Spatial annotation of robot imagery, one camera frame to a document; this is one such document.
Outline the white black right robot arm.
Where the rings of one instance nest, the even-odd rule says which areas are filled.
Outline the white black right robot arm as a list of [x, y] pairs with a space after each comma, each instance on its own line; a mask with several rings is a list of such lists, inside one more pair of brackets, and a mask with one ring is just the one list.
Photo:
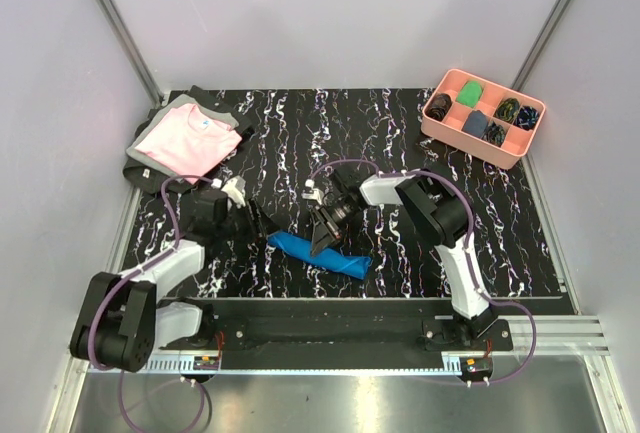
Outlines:
[[473, 209], [459, 188], [427, 169], [363, 177], [352, 168], [339, 167], [330, 179], [339, 196], [311, 212], [310, 255], [315, 257], [340, 243], [348, 223], [366, 209], [401, 206], [440, 257], [450, 287], [455, 340], [470, 350], [486, 342], [497, 315], [475, 273]]

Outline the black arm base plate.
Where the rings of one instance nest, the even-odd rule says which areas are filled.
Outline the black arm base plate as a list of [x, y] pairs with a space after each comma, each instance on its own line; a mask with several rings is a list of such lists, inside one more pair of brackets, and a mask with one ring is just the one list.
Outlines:
[[445, 299], [218, 299], [206, 331], [222, 336], [227, 374], [409, 374], [444, 370], [444, 355], [510, 353], [509, 324], [463, 332]]

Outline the blue satin napkin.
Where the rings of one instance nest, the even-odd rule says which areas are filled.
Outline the blue satin napkin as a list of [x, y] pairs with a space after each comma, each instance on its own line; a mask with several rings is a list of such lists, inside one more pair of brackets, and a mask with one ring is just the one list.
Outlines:
[[267, 243], [280, 249], [288, 256], [309, 265], [358, 280], [363, 280], [366, 277], [372, 263], [370, 257], [345, 256], [330, 248], [324, 249], [317, 255], [312, 255], [310, 241], [284, 231], [270, 235], [267, 238]]

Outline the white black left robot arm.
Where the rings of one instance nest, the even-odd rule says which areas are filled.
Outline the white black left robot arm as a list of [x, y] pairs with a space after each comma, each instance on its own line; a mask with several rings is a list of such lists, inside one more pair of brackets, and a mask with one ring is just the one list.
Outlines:
[[160, 301], [199, 273], [218, 244], [266, 241], [279, 226], [258, 202], [220, 189], [184, 195], [178, 242], [120, 273], [100, 272], [88, 285], [70, 340], [73, 357], [95, 368], [139, 371], [151, 354], [184, 339], [196, 349], [215, 339], [210, 308]]

